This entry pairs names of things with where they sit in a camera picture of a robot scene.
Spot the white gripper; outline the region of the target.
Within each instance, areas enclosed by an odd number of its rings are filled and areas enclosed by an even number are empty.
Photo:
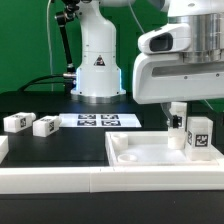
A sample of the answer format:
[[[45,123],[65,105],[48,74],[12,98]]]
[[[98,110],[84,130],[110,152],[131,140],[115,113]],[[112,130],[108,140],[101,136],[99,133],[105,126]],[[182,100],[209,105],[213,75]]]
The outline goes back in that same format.
[[[170,128],[179,128],[181,118],[171,114],[166,102],[224,98],[224,61],[188,64],[184,51],[190,46],[186,23],[167,24],[138,39],[133,98],[139,104],[162,103]]]

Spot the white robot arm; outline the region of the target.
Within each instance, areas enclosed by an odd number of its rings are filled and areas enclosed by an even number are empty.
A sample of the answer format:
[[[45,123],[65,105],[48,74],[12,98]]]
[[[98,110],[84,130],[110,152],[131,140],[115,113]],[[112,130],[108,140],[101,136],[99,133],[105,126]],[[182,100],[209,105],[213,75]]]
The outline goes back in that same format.
[[[74,97],[105,102],[123,93],[116,66],[116,29],[101,6],[134,0],[82,0],[82,63]],[[224,0],[149,0],[168,13],[168,23],[141,35],[133,67],[132,93],[139,104],[159,103],[176,128],[173,101],[224,98]]]

